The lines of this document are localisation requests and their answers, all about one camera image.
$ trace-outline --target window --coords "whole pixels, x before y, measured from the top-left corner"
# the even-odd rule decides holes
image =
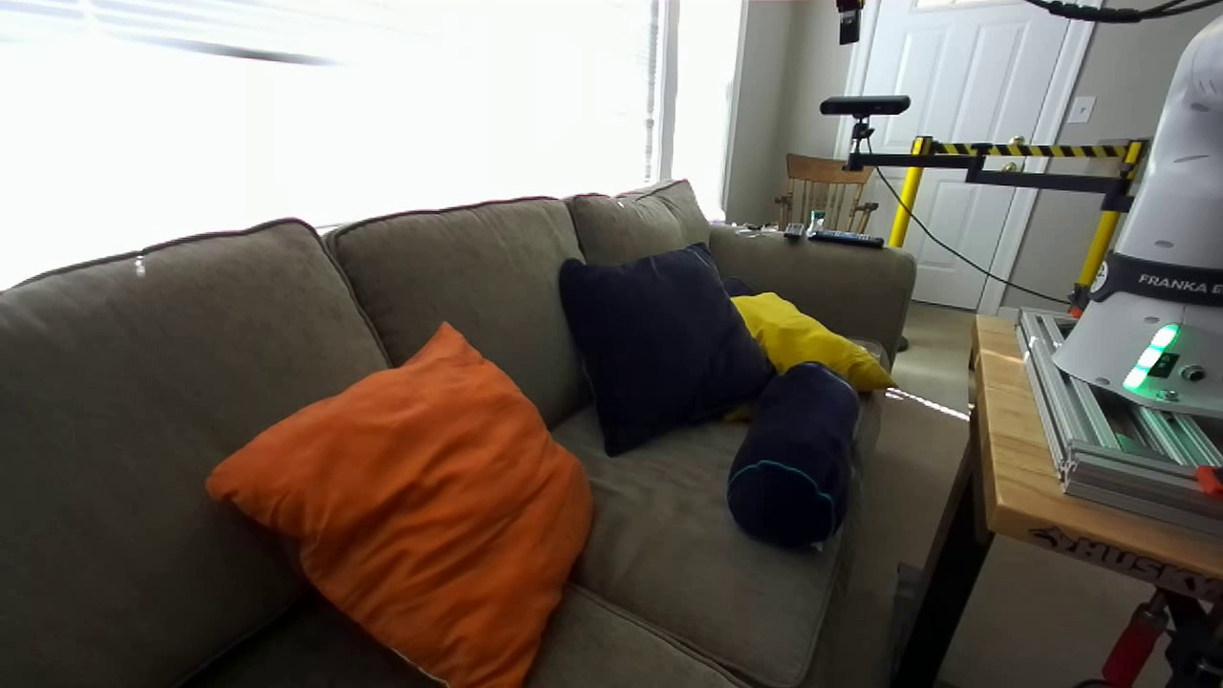
[[[7,0],[0,286],[282,215],[652,182],[666,5]]]

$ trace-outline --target white door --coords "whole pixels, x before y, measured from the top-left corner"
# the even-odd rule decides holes
[[[876,154],[907,154],[917,133],[936,142],[1056,142],[1088,21],[1056,20],[1021,0],[876,0],[867,9],[876,30],[858,49],[858,91],[914,98],[907,116],[876,119]],[[889,192],[876,186],[872,196],[880,198],[876,219],[889,220]],[[995,311],[1004,286],[983,270],[1011,270],[1030,207],[1035,192],[962,182],[962,173],[923,168],[914,215],[944,247],[909,220],[914,299]]]

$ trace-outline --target red object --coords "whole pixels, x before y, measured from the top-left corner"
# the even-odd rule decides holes
[[[1223,498],[1223,468],[1200,466],[1192,477],[1207,498]]]
[[[1119,629],[1107,662],[1104,662],[1104,684],[1107,688],[1132,688],[1160,633],[1156,607],[1144,602],[1132,621]]]

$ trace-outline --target wooden desk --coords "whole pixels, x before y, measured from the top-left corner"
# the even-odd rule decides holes
[[[1072,554],[1170,593],[1223,598],[1223,542],[1066,498],[1010,316],[976,319],[976,412],[923,595],[895,684],[933,684],[995,535]]]

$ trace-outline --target yellow fabric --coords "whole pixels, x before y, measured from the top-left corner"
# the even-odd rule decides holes
[[[736,295],[728,300],[779,374],[814,359],[858,395],[889,387],[886,365],[863,344],[826,328],[777,290]]]

